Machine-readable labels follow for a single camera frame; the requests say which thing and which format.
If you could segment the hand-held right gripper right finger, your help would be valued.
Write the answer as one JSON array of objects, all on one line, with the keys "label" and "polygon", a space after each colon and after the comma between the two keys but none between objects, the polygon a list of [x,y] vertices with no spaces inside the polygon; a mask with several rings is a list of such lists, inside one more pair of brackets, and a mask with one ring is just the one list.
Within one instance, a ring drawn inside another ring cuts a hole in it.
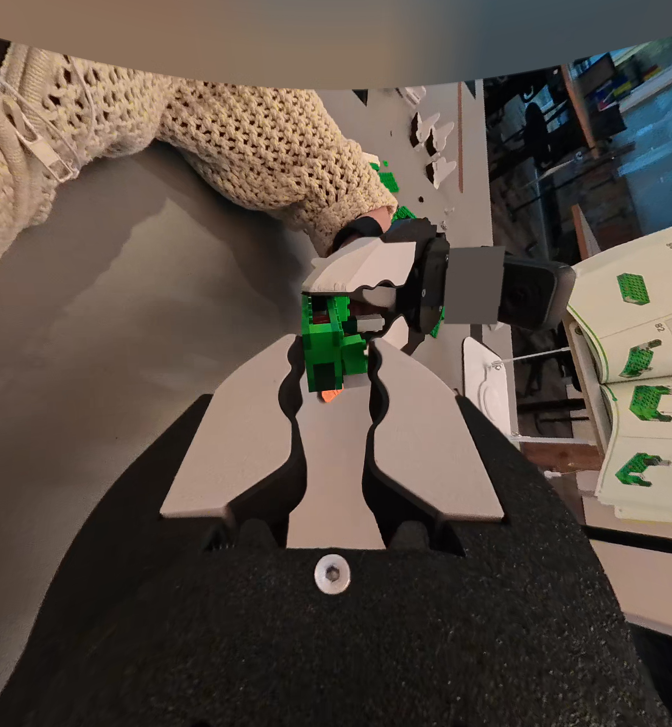
[{"label": "hand-held right gripper right finger", "polygon": [[382,541],[407,522],[421,523],[427,542],[439,542],[448,523],[502,522],[456,393],[382,338],[368,347],[368,378],[362,492]]}]

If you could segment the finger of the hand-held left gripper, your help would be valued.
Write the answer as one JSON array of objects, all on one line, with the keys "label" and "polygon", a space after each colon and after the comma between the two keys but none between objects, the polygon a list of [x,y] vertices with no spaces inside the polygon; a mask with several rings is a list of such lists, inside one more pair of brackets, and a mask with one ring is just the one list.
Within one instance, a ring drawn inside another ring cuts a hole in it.
[{"label": "finger of the hand-held left gripper", "polygon": [[361,289],[404,286],[416,260],[416,241],[361,238],[318,259],[302,283],[310,296],[345,296]]},{"label": "finger of the hand-held left gripper", "polygon": [[374,319],[381,328],[359,331],[367,342],[383,339],[403,353],[415,353],[427,335],[427,308],[415,290],[377,286],[349,294],[349,313],[356,318]]}]

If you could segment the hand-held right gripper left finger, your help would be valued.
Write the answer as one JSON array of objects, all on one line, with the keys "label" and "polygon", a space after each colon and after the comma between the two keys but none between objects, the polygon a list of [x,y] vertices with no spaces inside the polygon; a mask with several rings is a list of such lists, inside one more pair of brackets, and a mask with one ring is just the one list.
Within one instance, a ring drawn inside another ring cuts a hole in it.
[{"label": "hand-held right gripper left finger", "polygon": [[265,522],[287,542],[290,514],[307,489],[296,420],[303,396],[301,336],[286,334],[214,392],[160,508],[160,516],[215,518],[237,531]]}]

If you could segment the green lego assembly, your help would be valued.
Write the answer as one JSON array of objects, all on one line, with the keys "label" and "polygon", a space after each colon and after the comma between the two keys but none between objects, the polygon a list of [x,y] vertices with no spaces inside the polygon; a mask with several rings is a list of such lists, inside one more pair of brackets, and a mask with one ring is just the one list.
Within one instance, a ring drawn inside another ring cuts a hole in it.
[{"label": "green lego assembly", "polygon": [[349,296],[302,294],[302,345],[311,393],[339,391],[368,370],[368,342],[382,332],[381,314],[352,314]]}]

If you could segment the lego instruction booklet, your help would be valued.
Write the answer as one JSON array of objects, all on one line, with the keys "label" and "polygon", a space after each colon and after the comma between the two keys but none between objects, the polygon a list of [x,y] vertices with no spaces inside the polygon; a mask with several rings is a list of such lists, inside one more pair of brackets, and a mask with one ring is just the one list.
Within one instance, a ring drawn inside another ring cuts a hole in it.
[{"label": "lego instruction booklet", "polygon": [[595,495],[672,523],[672,227],[574,266],[566,332],[597,446]]}]

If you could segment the white clear book stand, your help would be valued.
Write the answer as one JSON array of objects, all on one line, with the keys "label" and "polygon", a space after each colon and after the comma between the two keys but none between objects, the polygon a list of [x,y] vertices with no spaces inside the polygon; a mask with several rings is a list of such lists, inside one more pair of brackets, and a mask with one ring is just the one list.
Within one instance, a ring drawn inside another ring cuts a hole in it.
[{"label": "white clear book stand", "polygon": [[[563,321],[567,346],[522,354],[510,359],[499,358],[495,352],[474,337],[462,344],[462,367],[465,397],[469,399],[530,462],[546,471],[577,473],[601,470],[611,438],[611,418],[601,392],[597,369],[589,343],[578,324],[568,316]],[[561,404],[537,404],[527,413],[551,411],[585,411],[592,428],[593,440],[577,438],[546,438],[520,434],[512,426],[518,407],[510,405],[508,374],[516,363],[534,363],[547,359],[570,357],[581,395],[577,400]]]}]

